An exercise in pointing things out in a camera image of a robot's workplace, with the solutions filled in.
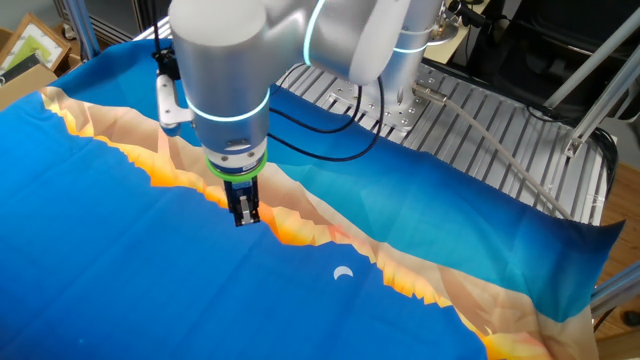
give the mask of black cable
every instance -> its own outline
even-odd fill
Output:
[[[605,199],[611,195],[613,184],[616,179],[616,173],[618,172],[619,154],[618,147],[613,140],[613,137],[604,129],[596,128],[589,137],[602,151],[602,158],[605,161],[607,170],[607,194]]]
[[[384,86],[382,85],[382,79],[380,77],[378,77],[378,86],[380,87],[380,120],[378,120],[378,122],[376,123],[376,125],[374,125],[374,127],[378,127],[377,131],[376,131],[376,135],[373,137],[373,140],[371,141],[371,144],[369,144],[369,146],[364,149],[363,151],[359,152],[358,154],[349,156],[349,157],[345,157],[345,158],[334,158],[334,157],[328,157],[328,156],[322,156],[322,155],[317,155],[317,154],[313,154],[310,153],[306,150],[302,150],[299,147],[292,145],[282,139],[280,139],[279,137],[277,137],[276,135],[273,135],[271,133],[269,133],[269,137],[271,137],[273,140],[281,143],[282,145],[288,147],[289,149],[299,152],[300,154],[306,155],[308,157],[314,158],[316,160],[322,160],[322,161],[330,161],[330,162],[347,162],[347,161],[352,161],[355,159],[358,159],[364,155],[366,155],[369,151],[371,151],[371,149],[373,149],[373,147],[375,146],[376,142],[378,141],[378,138],[380,138],[380,133],[382,132],[382,125],[383,125],[383,121],[384,121]]]
[[[464,45],[464,57],[467,61],[464,66],[467,68],[469,68],[469,39],[471,39],[471,25],[469,25],[469,33],[467,34],[467,41]]]
[[[160,31],[158,29],[158,14],[156,13],[156,0],[148,0],[151,1],[151,22],[153,22],[153,35],[156,43],[156,52],[160,53],[162,49],[160,49]]]
[[[531,115],[536,120],[540,120],[542,122],[548,122],[548,123],[562,123],[562,122],[564,122],[564,119],[552,119],[551,117],[543,118],[543,117],[540,117],[540,116],[536,115],[533,111],[531,111],[531,105],[527,105],[526,109],[527,109],[527,112],[529,113],[529,115]]]
[[[602,314],[602,316],[600,317],[600,319],[598,319],[598,321],[596,322],[596,324],[593,326],[593,332],[595,333],[596,331],[598,331],[598,328],[600,327],[600,325],[602,325],[602,323],[607,319],[607,317],[609,315],[611,315],[611,313],[613,312],[613,310],[615,310],[616,308],[614,307],[611,310],[608,310],[606,313]]]
[[[289,72],[287,73],[287,75],[284,76],[284,79],[282,79],[282,81],[280,82],[280,85],[278,85],[278,88],[276,89],[276,91],[273,92],[273,94],[271,94],[271,96],[275,95],[278,93],[278,91],[280,91],[280,89],[282,89],[282,85],[284,84],[284,82],[287,80],[287,78],[289,77],[289,75],[293,74],[294,71],[298,70],[299,68],[305,66],[305,63],[302,64],[298,64],[296,66],[293,67],[293,69],[289,70]]]
[[[325,129],[319,129],[316,127],[313,127],[311,125],[307,125],[306,123],[288,115],[283,113],[282,111],[278,110],[278,109],[273,109],[273,108],[269,108],[269,111],[271,111],[274,114],[278,114],[280,116],[282,116],[283,118],[293,122],[294,124],[297,124],[299,126],[302,126],[303,128],[307,129],[307,130],[311,130],[313,132],[317,132],[320,134],[335,134],[338,133],[346,128],[348,128],[349,126],[351,126],[351,124],[356,122],[356,119],[358,118],[358,115],[360,114],[360,104],[362,103],[362,86],[358,86],[358,100],[356,101],[356,108],[353,111],[353,115],[351,116],[351,119],[349,121],[347,121],[344,125],[336,128],[336,129],[331,129],[331,130],[325,130]]]

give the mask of white crescent shape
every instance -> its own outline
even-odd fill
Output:
[[[349,275],[351,277],[353,277],[353,272],[351,271],[351,269],[349,269],[346,266],[338,266],[334,271],[333,271],[333,278],[335,280],[338,280],[338,278],[342,275]]]

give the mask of cardboard box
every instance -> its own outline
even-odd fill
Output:
[[[42,64],[27,70],[24,74],[0,87],[0,111],[23,96],[51,84],[57,78],[49,68]]]
[[[11,31],[0,28],[0,49],[9,41],[12,34]],[[82,65],[80,57],[70,54],[56,69],[57,74],[42,64],[29,69],[12,81],[0,86],[0,111],[23,96],[51,84],[58,76],[62,76],[80,65]]]
[[[9,42],[11,35],[13,35],[13,32],[0,27],[0,49],[2,49],[4,45]]]

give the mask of green ring light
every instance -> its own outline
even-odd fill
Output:
[[[219,177],[220,179],[222,179],[224,181],[228,181],[228,182],[231,182],[231,183],[234,183],[234,184],[251,181],[251,179],[253,179],[254,177],[258,176],[258,173],[260,173],[260,171],[262,171],[262,169],[264,169],[265,165],[267,165],[267,150],[264,151],[264,156],[262,157],[262,161],[260,162],[260,165],[258,165],[258,167],[255,168],[254,170],[252,170],[252,171],[250,171],[250,172],[248,172],[246,174],[242,174],[242,175],[225,174],[222,171],[216,169],[211,164],[211,161],[209,161],[209,159],[207,159],[207,166],[209,167],[209,170],[213,173],[213,175]]]

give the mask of metal frame bar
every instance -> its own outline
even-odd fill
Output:
[[[591,316],[596,318],[640,294],[640,261],[622,270],[591,296]]]
[[[142,33],[152,27],[150,9],[145,6],[147,3],[140,0],[131,0],[131,4],[138,22],[138,30]]]
[[[624,93],[634,84],[638,76],[640,76],[640,46],[633,52],[629,60],[600,95],[598,101],[593,104],[584,119],[580,121],[580,124],[571,133],[565,147],[567,156],[576,156],[582,144],[589,138],[593,130],[600,125]]]
[[[636,10],[625,21],[616,32],[611,35],[607,41],[598,48],[598,50],[589,54],[591,57],[585,61],[578,70],[567,80],[562,86],[544,103],[544,106],[553,109],[564,98],[567,97],[580,83],[589,75],[595,68],[597,68],[611,53],[613,53],[618,46],[620,46],[634,31],[640,26],[640,8]]]
[[[56,5],[60,18],[68,25],[72,25],[71,16],[69,16],[69,11],[66,9],[64,1],[65,0],[54,0],[54,3]],[[122,30],[111,26],[110,24],[104,22],[103,20],[100,20],[100,18],[95,17],[90,13],[89,19],[91,20],[91,24],[93,25],[93,30],[95,31],[96,37],[99,40],[105,41],[109,44],[120,44],[131,41],[133,39],[133,36],[131,34],[127,34]]]
[[[100,55],[98,38],[93,31],[91,18],[84,0],[64,0],[64,6],[69,14],[69,20],[75,31],[82,50],[82,58],[91,60]]]

